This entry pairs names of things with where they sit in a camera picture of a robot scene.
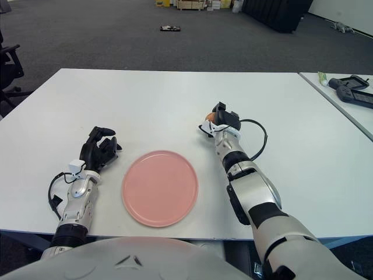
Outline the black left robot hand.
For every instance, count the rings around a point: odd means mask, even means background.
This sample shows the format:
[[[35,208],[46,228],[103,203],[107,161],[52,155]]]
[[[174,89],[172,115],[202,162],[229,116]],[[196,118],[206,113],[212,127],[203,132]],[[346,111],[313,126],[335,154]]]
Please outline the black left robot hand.
[[[122,147],[117,143],[114,130],[94,127],[82,146],[79,159],[85,162],[86,170],[100,173],[118,158],[118,150],[121,151]]]

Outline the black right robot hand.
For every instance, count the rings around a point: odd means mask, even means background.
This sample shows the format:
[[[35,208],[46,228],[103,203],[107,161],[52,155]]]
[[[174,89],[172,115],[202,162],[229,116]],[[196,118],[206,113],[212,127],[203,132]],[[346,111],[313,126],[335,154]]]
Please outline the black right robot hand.
[[[213,109],[213,124],[215,125],[228,125],[239,131],[241,129],[241,122],[238,114],[226,110],[226,105],[219,102]]]

